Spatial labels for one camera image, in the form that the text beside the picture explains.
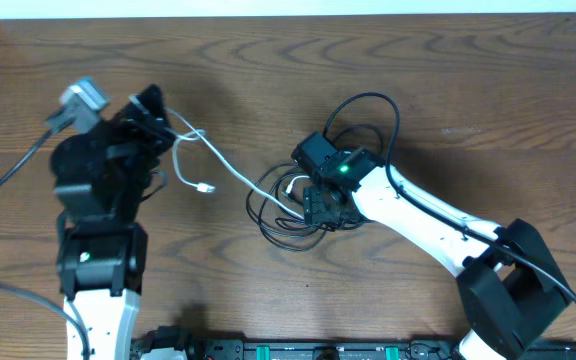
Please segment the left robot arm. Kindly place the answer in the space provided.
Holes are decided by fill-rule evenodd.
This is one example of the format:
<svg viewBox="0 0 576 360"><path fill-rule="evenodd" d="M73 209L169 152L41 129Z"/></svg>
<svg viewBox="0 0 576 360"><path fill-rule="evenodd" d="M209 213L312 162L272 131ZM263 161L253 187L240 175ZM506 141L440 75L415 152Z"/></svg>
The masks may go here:
<svg viewBox="0 0 576 360"><path fill-rule="evenodd" d="M110 119L108 97L91 80L69 86L47 120L75 135L50 157L59 217L57 274L69 317L70 359L128 359L140 307L148 236L139 206L160 157L174 142L161 89L152 84Z"/></svg>

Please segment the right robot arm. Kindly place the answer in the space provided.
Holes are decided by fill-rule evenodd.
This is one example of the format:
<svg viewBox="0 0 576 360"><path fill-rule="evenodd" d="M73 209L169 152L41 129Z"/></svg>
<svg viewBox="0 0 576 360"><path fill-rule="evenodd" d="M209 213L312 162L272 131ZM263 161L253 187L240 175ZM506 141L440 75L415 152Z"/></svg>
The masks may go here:
<svg viewBox="0 0 576 360"><path fill-rule="evenodd" d="M292 159L308 175L304 220L382 224L438 261L456 280L471 326L462 359L519 359L571 303L567 282L538 230L516 219L503 227L460 211L365 149L336 148L315 132Z"/></svg>

